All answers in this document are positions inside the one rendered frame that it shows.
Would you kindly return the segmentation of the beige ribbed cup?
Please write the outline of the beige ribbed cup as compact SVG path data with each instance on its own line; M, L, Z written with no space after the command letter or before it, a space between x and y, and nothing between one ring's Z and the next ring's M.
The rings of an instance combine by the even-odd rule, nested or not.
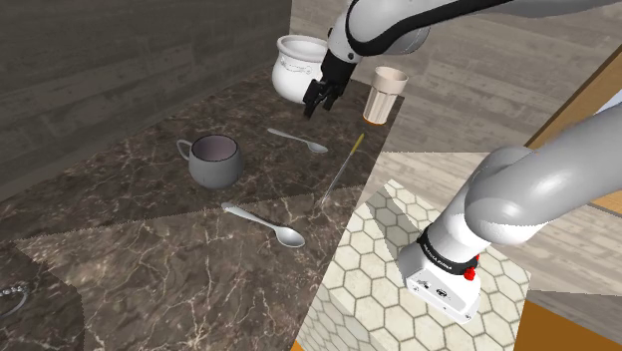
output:
M385 66L377 67L364 109L364 119L373 125L383 125L408 81L409 76L401 70Z

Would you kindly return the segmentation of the white ceramic pot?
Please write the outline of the white ceramic pot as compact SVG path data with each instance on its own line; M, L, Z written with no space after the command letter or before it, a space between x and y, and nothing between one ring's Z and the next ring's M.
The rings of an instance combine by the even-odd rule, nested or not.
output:
M321 64L328 44L315 37L285 35L276 46L279 55L272 70L274 90L285 100L302 104L311 81L322 78Z

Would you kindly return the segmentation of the small silver spoon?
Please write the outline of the small silver spoon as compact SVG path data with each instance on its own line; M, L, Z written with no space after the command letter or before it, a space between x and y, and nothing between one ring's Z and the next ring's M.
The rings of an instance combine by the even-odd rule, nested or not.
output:
M314 142L310 142L295 136L292 136L290 134L272 129L272 128L268 128L267 131L273 135L279 136L279 137L283 137L283 138L287 138L287 139L291 139L291 140L295 140L301 143L304 143L308 149L316 154L324 154L328 152L328 149L320 144L314 143Z

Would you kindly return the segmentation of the large silver spoon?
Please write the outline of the large silver spoon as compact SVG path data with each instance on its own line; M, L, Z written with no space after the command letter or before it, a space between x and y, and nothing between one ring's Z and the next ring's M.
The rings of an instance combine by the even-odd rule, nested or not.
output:
M221 207L229 213L271 228L274 231L277 240L284 246L297 248L302 247L305 244L304 237L293 228L270 223L231 202L223 202Z

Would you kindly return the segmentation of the hexagon patterned robot stand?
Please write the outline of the hexagon patterned robot stand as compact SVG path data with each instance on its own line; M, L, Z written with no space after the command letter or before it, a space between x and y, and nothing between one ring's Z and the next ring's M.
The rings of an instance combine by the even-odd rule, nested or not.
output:
M480 305L458 324L408 291L398 251L439 211L389 180L352 214L296 341L304 351L513 351L530 274L492 247Z

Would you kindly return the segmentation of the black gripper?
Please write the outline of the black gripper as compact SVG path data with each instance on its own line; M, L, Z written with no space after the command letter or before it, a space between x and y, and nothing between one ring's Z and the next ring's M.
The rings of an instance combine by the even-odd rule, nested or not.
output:
M356 66L356 63L344 61L328 50L321 65L321 81L313 79L303 97L304 116L310 119L324 98L323 109L330 111L344 93Z

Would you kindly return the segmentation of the thin yellow-handled tool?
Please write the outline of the thin yellow-handled tool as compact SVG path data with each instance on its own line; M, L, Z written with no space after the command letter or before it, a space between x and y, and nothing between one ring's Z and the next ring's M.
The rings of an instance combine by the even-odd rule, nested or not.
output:
M338 182L339 178L341 177L341 175L343 174L348 161L350 160L350 158L352 157L352 155L356 152L357 148L359 147L360 143L362 142L362 140L365 138L365 134L361 134L357 140L357 142L355 143L355 145L353 146L353 148L350 150L348 156L346 157L346 159L344 160L344 162L342 163L339 171L337 172L337 174L335 175L335 177L333 178L333 180L331 181L328 189L325 191L324 195L322 196L321 200L320 200L320 205L323 205L324 202L326 201L326 199L329 197L331 191L334 189L336 183Z

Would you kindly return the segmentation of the grey mug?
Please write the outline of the grey mug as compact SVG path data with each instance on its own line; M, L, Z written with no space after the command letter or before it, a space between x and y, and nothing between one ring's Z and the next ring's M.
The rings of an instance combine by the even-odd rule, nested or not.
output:
M177 140L179 154L188 162L190 176L208 189L235 184L243 173L240 145L231 137L207 135L194 142Z

